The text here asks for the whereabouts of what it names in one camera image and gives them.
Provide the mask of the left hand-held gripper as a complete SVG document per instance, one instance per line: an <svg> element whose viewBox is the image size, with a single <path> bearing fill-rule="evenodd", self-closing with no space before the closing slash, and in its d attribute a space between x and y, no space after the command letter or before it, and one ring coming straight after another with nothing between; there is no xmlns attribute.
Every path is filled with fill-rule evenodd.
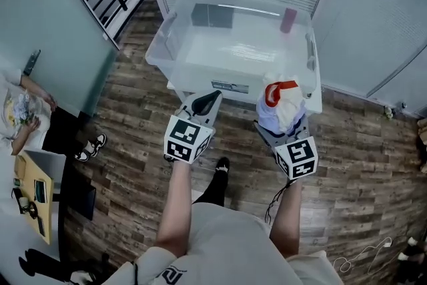
<svg viewBox="0 0 427 285"><path fill-rule="evenodd" d="M220 90L202 91L186 97L166 128L163 155L167 161L192 164L206 150L216 132L214 123L222 99Z"/></svg>

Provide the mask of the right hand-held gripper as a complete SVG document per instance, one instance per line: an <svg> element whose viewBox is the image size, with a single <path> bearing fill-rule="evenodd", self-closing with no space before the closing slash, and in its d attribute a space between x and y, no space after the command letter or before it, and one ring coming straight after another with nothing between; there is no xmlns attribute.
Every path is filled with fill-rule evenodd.
<svg viewBox="0 0 427 285"><path fill-rule="evenodd" d="M318 166L314 137L308 130L308 120L300 119L291 133L276 135L254 122L259 135L269 146L279 168L291 181L312 175Z"/></svg>

